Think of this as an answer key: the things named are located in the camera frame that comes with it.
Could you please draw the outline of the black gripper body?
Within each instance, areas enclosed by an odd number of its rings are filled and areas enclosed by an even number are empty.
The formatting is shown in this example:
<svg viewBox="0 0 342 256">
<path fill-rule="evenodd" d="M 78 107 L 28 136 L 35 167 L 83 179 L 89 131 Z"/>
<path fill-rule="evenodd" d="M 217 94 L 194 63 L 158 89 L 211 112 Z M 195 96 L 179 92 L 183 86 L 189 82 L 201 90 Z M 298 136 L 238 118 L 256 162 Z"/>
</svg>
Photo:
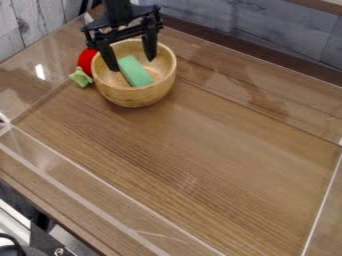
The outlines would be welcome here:
<svg viewBox="0 0 342 256">
<path fill-rule="evenodd" d="M 82 28 L 87 46 L 98 49 L 99 40 L 114 43 L 137 36 L 143 37 L 149 25 L 157 27 L 158 33 L 163 28 L 158 5 L 106 4 L 103 16 Z"/>
</svg>

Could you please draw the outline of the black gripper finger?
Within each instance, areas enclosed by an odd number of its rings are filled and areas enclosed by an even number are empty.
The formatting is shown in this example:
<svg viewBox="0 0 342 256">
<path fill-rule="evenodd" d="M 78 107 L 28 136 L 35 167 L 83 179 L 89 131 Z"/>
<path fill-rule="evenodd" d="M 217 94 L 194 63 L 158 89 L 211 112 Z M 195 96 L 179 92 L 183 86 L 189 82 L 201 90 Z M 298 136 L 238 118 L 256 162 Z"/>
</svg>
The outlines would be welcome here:
<svg viewBox="0 0 342 256">
<path fill-rule="evenodd" d="M 157 57 L 158 48 L 158 31 L 154 25 L 149 25 L 145 29 L 143 37 L 143 48 L 149 61 L 153 61 Z"/>
<path fill-rule="evenodd" d="M 117 60 L 117 56 L 113 50 L 113 47 L 110 46 L 110 43 L 107 40 L 99 40 L 97 42 L 97 47 L 101 52 L 101 55 L 103 57 L 103 60 L 109 66 L 109 69 L 114 72 L 119 71 L 119 64 Z"/>
</svg>

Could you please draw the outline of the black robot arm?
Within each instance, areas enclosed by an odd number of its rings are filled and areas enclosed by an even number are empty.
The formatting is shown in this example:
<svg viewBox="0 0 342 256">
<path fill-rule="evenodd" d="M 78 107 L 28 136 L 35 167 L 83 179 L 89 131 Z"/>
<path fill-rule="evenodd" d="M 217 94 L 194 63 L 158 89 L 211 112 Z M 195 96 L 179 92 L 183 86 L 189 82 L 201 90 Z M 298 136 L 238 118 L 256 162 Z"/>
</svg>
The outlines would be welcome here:
<svg viewBox="0 0 342 256">
<path fill-rule="evenodd" d="M 141 6 L 130 0 L 103 0 L 105 14 L 83 26 L 86 44 L 97 49 L 111 71 L 119 71 L 119 63 L 111 45 L 137 36 L 142 37 L 149 61 L 158 52 L 158 33 L 163 28 L 161 7 Z"/>
</svg>

